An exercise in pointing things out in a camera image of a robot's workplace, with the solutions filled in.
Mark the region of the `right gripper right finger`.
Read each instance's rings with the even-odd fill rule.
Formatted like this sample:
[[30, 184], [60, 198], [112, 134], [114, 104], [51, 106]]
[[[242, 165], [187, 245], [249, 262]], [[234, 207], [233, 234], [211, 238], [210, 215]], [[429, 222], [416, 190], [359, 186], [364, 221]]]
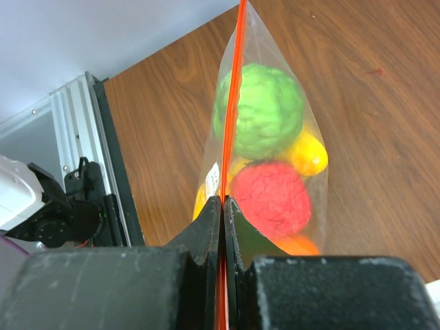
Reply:
[[231, 329], [436, 329], [420, 275], [389, 256], [290, 256], [224, 206]]

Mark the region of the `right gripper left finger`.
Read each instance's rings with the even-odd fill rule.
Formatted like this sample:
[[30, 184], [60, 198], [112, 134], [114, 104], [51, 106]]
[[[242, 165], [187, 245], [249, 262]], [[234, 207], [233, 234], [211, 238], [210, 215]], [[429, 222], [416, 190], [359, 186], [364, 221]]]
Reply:
[[31, 256], [1, 302], [2, 329], [212, 329], [221, 202], [162, 247]]

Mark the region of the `clear zip top bag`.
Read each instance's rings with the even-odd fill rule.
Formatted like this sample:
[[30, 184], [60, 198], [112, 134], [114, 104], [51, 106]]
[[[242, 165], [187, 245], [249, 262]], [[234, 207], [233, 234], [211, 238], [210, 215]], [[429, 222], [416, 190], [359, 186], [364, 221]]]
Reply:
[[317, 256], [325, 242], [329, 157], [307, 95], [249, 1], [221, 59], [193, 220], [208, 200], [219, 261], [214, 327], [230, 329], [237, 261]]

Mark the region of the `green fake custard apple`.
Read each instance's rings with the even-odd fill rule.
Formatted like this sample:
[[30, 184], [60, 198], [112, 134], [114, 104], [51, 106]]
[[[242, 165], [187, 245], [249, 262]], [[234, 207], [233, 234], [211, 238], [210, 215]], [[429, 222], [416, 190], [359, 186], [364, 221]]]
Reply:
[[305, 97], [299, 82], [276, 67], [242, 67], [233, 152], [248, 160], [275, 158], [303, 128]]

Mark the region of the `yellow fake bell pepper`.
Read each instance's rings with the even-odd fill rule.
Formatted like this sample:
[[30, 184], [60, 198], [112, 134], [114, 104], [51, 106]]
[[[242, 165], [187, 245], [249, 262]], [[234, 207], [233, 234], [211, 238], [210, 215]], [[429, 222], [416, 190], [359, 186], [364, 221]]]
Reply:
[[[238, 157], [232, 162], [227, 174], [227, 186], [225, 189], [226, 195], [231, 195], [230, 187], [234, 176], [251, 162], [251, 160], [244, 159], [242, 157]], [[205, 178], [201, 181], [201, 185], [197, 191], [192, 220], [195, 220], [199, 216], [210, 197], [219, 194], [220, 179], [220, 166], [215, 162], [206, 174]]]

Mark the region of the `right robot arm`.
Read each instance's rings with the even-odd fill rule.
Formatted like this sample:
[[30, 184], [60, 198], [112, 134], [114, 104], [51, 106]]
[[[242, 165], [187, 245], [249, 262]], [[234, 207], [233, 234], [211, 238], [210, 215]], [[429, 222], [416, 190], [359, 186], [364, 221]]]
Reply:
[[39, 241], [1, 301], [2, 329], [438, 329], [418, 273], [383, 256], [287, 256], [211, 197], [164, 247], [77, 247], [110, 222], [97, 163], [65, 193], [1, 158], [1, 238]]

